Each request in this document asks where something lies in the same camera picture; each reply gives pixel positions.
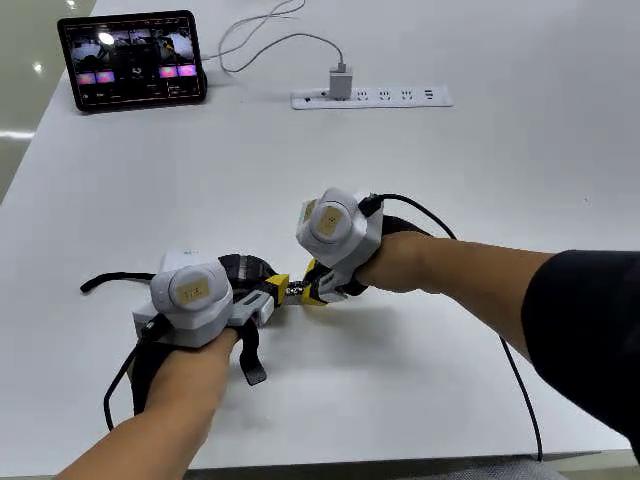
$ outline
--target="tablet screen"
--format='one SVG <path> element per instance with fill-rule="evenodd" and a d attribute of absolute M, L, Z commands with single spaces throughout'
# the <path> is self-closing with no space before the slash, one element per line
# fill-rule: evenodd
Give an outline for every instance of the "tablet screen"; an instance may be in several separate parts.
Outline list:
<path fill-rule="evenodd" d="M 203 96 L 193 19 L 174 13 L 61 24 L 69 74 L 82 106 Z"/>

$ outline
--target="black cable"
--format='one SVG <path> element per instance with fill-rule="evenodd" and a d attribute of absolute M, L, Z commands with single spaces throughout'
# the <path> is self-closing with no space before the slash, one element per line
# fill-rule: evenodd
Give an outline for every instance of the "black cable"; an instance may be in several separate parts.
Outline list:
<path fill-rule="evenodd" d="M 107 422 L 107 428 L 109 429 L 109 431 L 113 430 L 113 419 L 111 418 L 111 407 L 109 405 L 111 396 L 113 395 L 113 392 L 115 391 L 116 387 L 122 380 L 122 377 L 124 377 L 124 374 L 127 373 L 127 370 L 133 363 L 133 360 L 136 358 L 136 354 L 138 353 L 138 349 L 140 348 L 141 344 L 142 344 L 142 340 L 139 340 L 138 343 L 136 343 L 136 346 L 133 347 L 129 355 L 127 355 L 126 360 L 120 367 L 120 370 L 118 370 L 118 373 L 116 373 L 116 376 L 111 382 L 111 385 L 109 385 L 109 388 L 107 389 L 107 393 L 105 393 L 104 395 L 104 400 L 102 401 L 102 408 L 104 409 L 104 419 Z"/>
<path fill-rule="evenodd" d="M 516 366 L 516 362 L 513 360 L 513 355 L 511 355 L 511 350 L 509 349 L 509 344 L 505 341 L 504 338 L 500 337 L 500 343 L 502 343 L 502 348 L 504 348 L 504 353 L 507 355 L 507 360 L 509 360 L 509 365 L 511 365 L 511 370 L 513 370 L 513 374 L 516 377 L 518 382 L 518 386 L 520 387 L 520 391 L 522 392 L 522 396 L 524 397 L 524 403 L 527 404 L 527 410 L 529 410 L 529 416 L 531 417 L 531 424 L 533 425 L 533 431 L 536 435 L 536 443 L 538 445 L 538 461 L 542 462 L 542 436 L 540 435 L 540 427 L 538 427 L 538 420 L 536 419 L 536 414 L 533 410 L 533 405 L 531 404 L 531 399 L 529 398 L 529 394 L 527 393 L 527 388 L 524 386 L 524 381 L 520 376 L 520 372 L 518 371 L 518 367 Z"/>
<path fill-rule="evenodd" d="M 138 350 L 140 347 L 149 342 L 155 342 L 160 338 L 164 337 L 169 331 L 173 329 L 173 325 L 169 321 L 167 317 L 163 314 L 159 313 L 151 320 L 147 322 L 147 324 L 142 327 L 140 332 L 140 339 L 138 343 L 136 343 L 135 347 L 131 350 L 127 358 L 122 363 L 120 370 L 116 373 L 116 376 L 113 378 L 111 385 L 107 388 L 107 393 L 104 394 L 104 399 L 102 400 L 102 408 L 104 409 L 104 419 L 107 422 L 107 428 L 109 431 L 113 430 L 113 419 L 111 418 L 111 406 L 109 402 L 111 401 L 111 396 L 113 392 L 117 388 L 120 381 L 124 377 L 125 373 L 133 363 L 138 354 Z"/>
<path fill-rule="evenodd" d="M 396 195 L 395 193 L 384 193 L 382 195 L 372 195 L 370 197 L 365 198 L 362 202 L 360 202 L 360 209 L 362 210 L 363 207 L 366 208 L 368 206 L 369 202 L 372 202 L 372 203 L 373 202 L 382 202 L 383 200 L 399 200 L 401 202 L 408 203 L 412 207 L 417 208 L 418 210 L 420 210 L 422 213 L 424 213 L 431 220 L 436 222 L 438 224 L 438 226 L 440 228 L 442 228 L 442 230 L 444 230 L 447 235 L 449 235 L 450 238 L 453 238 L 454 240 L 457 240 L 456 236 L 453 234 L 451 229 L 449 227 L 447 227 L 447 225 L 442 220 L 440 220 L 434 213 L 431 213 L 429 210 L 427 210 L 425 207 L 420 205 L 418 202 L 416 202 L 415 200 L 411 200 L 409 197 L 405 197 L 404 195 Z"/>
<path fill-rule="evenodd" d="M 366 216 L 370 216 L 371 214 L 373 214 L 373 212 L 377 211 L 382 206 L 382 201 L 384 200 L 399 200 L 401 202 L 408 203 L 412 207 L 420 210 L 435 223 L 437 223 L 438 226 L 440 226 L 440 228 L 442 228 L 442 230 L 444 230 L 450 238 L 452 238 L 453 240 L 457 240 L 453 231 L 434 213 L 427 210 L 415 200 L 412 200 L 409 197 L 405 197 L 404 195 L 396 195 L 395 193 L 385 193 L 381 195 L 373 194 L 362 200 L 358 207 Z M 542 459 L 544 457 L 544 453 L 542 450 L 542 437 L 540 435 L 538 419 L 536 418 L 536 413 L 533 410 L 533 405 L 531 403 L 531 399 L 529 398 L 529 392 L 527 392 L 527 388 L 525 387 L 524 381 L 520 376 L 520 372 L 518 370 L 516 362 L 513 360 L 513 355 L 511 354 L 511 350 L 509 349 L 509 344 L 500 335 L 498 335 L 498 337 L 500 338 L 500 343 L 502 344 L 504 353 L 507 356 L 509 365 L 511 365 L 511 370 L 513 370 L 513 374 L 516 377 L 516 381 L 518 382 L 518 386 L 520 387 L 520 391 L 522 392 L 522 396 L 524 397 L 524 403 L 527 405 L 527 410 L 529 411 L 529 417 L 531 417 L 531 424 L 533 425 L 533 431 L 536 437 L 536 444 L 538 446 L 538 461 L 542 462 Z"/>
<path fill-rule="evenodd" d="M 143 282 L 149 282 L 155 275 L 153 273 L 131 273 L 131 272 L 111 272 L 102 273 L 97 277 L 93 277 L 91 280 L 85 282 L 80 286 L 82 293 L 89 293 L 94 288 L 102 285 L 105 282 L 111 280 L 138 280 Z"/>

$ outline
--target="beige label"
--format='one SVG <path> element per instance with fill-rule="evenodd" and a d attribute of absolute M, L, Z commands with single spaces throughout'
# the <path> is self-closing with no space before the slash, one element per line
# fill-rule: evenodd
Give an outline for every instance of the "beige label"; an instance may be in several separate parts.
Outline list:
<path fill-rule="evenodd" d="M 341 219 L 342 212 L 340 212 L 340 210 L 336 207 L 327 207 L 324 211 L 324 215 L 322 215 L 322 218 L 316 226 L 316 230 L 325 237 L 330 237 L 333 235 L 333 232 L 336 231 L 338 222 L 340 222 Z"/>
<path fill-rule="evenodd" d="M 201 277 L 191 283 L 182 285 L 176 289 L 178 303 L 189 305 L 201 298 L 209 296 L 209 282 L 205 277 Z"/>
<path fill-rule="evenodd" d="M 313 207 L 315 206 L 316 206 L 315 200 L 311 200 L 309 203 L 307 203 L 307 208 L 304 211 L 304 219 L 302 220 L 303 222 L 306 222 L 307 220 L 309 220 L 309 217 L 311 216 L 311 212 L 313 212 Z"/>

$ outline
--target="white cable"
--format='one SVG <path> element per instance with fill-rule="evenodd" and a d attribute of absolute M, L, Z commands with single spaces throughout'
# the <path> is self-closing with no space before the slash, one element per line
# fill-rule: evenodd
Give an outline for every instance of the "white cable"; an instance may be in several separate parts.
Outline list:
<path fill-rule="evenodd" d="M 327 40 L 326 38 L 322 38 L 319 37 L 318 35 L 313 35 L 311 33 L 292 33 L 290 35 L 285 35 L 282 38 L 279 38 L 278 40 L 275 40 L 273 42 L 271 42 L 269 45 L 267 45 L 266 47 L 263 47 L 262 49 L 260 49 L 258 51 L 258 53 L 256 53 L 253 58 L 251 60 L 249 60 L 247 63 L 245 63 L 243 66 L 236 68 L 234 70 L 228 69 L 226 68 L 224 65 L 222 65 L 222 57 L 220 58 L 220 64 L 222 65 L 222 69 L 227 72 L 227 73 L 238 73 L 241 72 L 242 70 L 244 70 L 245 68 L 247 68 L 249 65 L 251 65 L 253 62 L 256 61 L 256 59 L 262 55 L 266 50 L 270 49 L 271 47 L 273 47 L 274 45 L 277 45 L 280 42 L 284 42 L 285 40 L 288 40 L 289 38 L 293 38 L 293 37 L 310 37 L 310 38 L 315 38 L 316 40 L 320 40 L 322 42 L 328 43 L 329 45 L 331 45 L 333 48 L 336 49 L 336 51 L 338 52 L 338 55 L 340 56 L 340 61 L 339 61 L 339 65 L 342 65 L 344 68 L 344 56 L 342 55 L 342 50 L 340 50 L 340 47 L 338 47 L 335 43 L 333 43 L 331 40 Z"/>
<path fill-rule="evenodd" d="M 232 53 L 235 52 L 236 50 L 241 49 L 242 47 L 244 47 L 247 42 L 251 39 L 251 37 L 271 18 L 287 18 L 284 15 L 287 15 L 289 13 L 294 13 L 297 12 L 298 10 L 301 10 L 305 4 L 307 3 L 306 0 L 302 0 L 302 2 L 300 3 L 300 5 L 298 5 L 295 8 L 292 8 L 290 10 L 283 10 L 282 12 L 278 12 L 277 10 L 285 5 L 288 5 L 294 1 L 297 0 L 285 0 L 283 2 L 280 2 L 279 4 L 277 4 L 275 7 L 273 7 L 273 9 L 271 9 L 271 11 L 269 13 L 267 13 L 266 15 L 256 15 L 253 17 L 248 17 L 248 18 L 243 18 L 241 20 L 238 20 L 237 22 L 235 22 L 234 24 L 232 24 L 227 31 L 224 33 L 224 35 L 222 36 L 222 38 L 220 39 L 220 42 L 218 44 L 218 53 L 215 55 L 206 55 L 204 57 L 202 57 L 202 61 L 206 62 L 208 60 L 212 60 L 214 58 L 220 58 L 223 55 L 226 55 L 228 53 Z M 244 39 L 244 41 L 242 41 L 241 43 L 239 43 L 238 45 L 236 45 L 235 47 L 232 47 L 228 50 L 222 51 L 222 46 L 225 42 L 225 40 L 227 39 L 227 37 L 233 33 L 233 31 L 235 31 L 237 28 L 241 27 L 242 25 L 246 24 L 246 23 L 250 23 L 253 22 L 255 20 L 260 20 L 262 19 L 262 21 L 253 29 L 251 30 L 251 32 L 249 33 L 249 35 L 247 35 L 247 37 Z"/>

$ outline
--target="white table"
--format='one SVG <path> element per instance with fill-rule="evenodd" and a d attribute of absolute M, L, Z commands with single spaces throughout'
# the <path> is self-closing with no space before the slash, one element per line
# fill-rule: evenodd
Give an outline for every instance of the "white table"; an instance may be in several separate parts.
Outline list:
<path fill-rule="evenodd" d="M 210 52 L 271 2 L 101 0 L 95 14 L 178 7 Z M 637 248 L 639 14 L 634 0 L 316 0 L 240 55 L 283 32 L 324 34 L 355 85 L 442 82 L 451 109 L 295 112 L 289 91 L 323 86 L 335 61 L 305 40 L 237 82 L 213 74 L 226 86 L 202 106 L 83 116 L 63 77 L 0 208 L 0 475 L 53 473 L 105 433 L 102 395 L 147 292 L 114 283 L 85 298 L 84 280 L 154 271 L 175 247 L 301 273 L 300 204 L 328 186 L 408 194 L 461 238 Z M 291 307 L 261 356 L 268 381 L 249 388 L 232 368 L 194 467 L 535 451 L 496 336 L 446 298 Z M 628 446 L 520 360 L 547 452 Z M 113 403 L 124 419 L 128 387 Z"/>

